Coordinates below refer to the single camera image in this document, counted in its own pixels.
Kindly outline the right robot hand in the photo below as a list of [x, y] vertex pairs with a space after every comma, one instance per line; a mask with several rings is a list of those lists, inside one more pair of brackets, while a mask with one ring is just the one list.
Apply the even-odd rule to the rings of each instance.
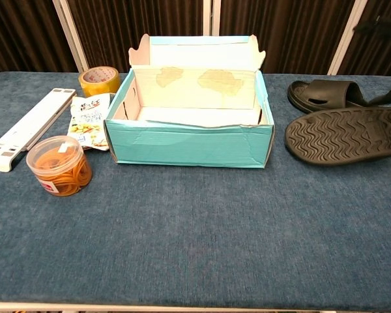
[[[381, 35], [391, 39], [391, 19], [385, 19], [378, 16], [376, 20], [359, 22], [353, 28], [354, 32]], [[370, 100], [366, 106], [380, 106], [391, 104], [391, 90], [387, 94]]]

